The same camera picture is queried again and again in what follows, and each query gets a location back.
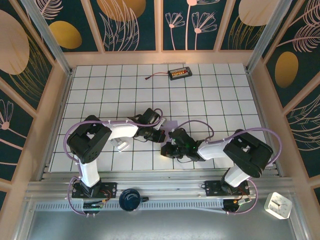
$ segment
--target white grid floor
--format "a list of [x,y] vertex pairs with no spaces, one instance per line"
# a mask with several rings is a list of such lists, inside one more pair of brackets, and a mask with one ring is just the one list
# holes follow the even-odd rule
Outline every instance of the white grid floor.
[[[190,67],[193,76],[170,81],[156,75]],[[50,163],[50,172],[77,172],[63,153],[67,130],[89,115],[101,120],[124,120],[143,114],[147,108],[160,108],[164,116],[181,124],[201,120],[215,130],[213,140],[232,135],[237,129],[261,127],[251,89],[242,64],[148,64],[78,66],[66,104],[62,124]],[[202,140],[209,135],[207,126],[192,122],[184,126],[191,137]],[[252,133],[262,141],[263,132]],[[124,138],[130,146],[114,151],[108,142],[97,159],[98,170],[172,170],[220,169],[234,164],[228,158],[205,162],[179,163],[160,155],[160,144]]]

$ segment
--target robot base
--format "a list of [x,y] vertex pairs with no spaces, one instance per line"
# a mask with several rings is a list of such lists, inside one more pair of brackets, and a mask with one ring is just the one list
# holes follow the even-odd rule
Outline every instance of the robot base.
[[[117,183],[116,182],[102,182],[99,188],[99,192],[96,194],[94,197],[95,199],[105,199],[107,194],[108,198],[109,192],[111,193],[111,198],[114,199],[116,198],[117,194]],[[73,191],[72,191],[72,196],[73,199],[89,199],[87,195],[83,193],[82,187],[80,183],[75,183],[73,185]]]
[[225,192],[221,186],[220,180],[215,181],[205,181],[203,184],[203,188],[205,189],[205,194],[207,197],[225,197],[225,196],[242,196],[242,195],[250,195],[250,190],[247,181],[243,181],[238,187],[234,187],[232,189],[232,193],[229,194]]

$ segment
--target gold circle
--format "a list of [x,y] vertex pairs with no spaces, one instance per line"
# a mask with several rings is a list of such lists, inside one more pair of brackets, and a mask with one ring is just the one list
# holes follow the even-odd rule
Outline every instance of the gold circle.
[[241,0],[239,18],[248,26],[263,26],[269,21],[279,0]]
[[299,61],[290,51],[282,53],[275,64],[275,82],[280,88],[289,87],[296,78]]
[[80,32],[66,21],[55,21],[49,26],[57,43],[66,49],[76,49],[82,44]]
[[140,17],[146,9],[146,0],[97,0],[96,2],[108,18],[120,22],[125,21],[125,7],[123,2],[128,10],[132,9],[136,18]]
[[7,74],[22,73],[30,55],[28,35],[10,14],[0,10],[0,69]]

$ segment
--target blue cup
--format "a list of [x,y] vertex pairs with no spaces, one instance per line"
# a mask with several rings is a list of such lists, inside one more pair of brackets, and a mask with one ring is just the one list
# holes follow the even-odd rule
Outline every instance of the blue cup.
[[119,197],[120,207],[126,212],[136,210],[140,203],[149,201],[147,196],[141,197],[139,192],[133,188],[124,190]]

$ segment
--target gray metal floor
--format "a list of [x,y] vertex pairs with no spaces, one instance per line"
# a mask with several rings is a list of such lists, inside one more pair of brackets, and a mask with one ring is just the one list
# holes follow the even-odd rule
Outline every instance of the gray metal floor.
[[289,219],[264,210],[266,199],[243,215],[198,210],[104,211],[96,218],[36,211],[28,240],[294,240]]

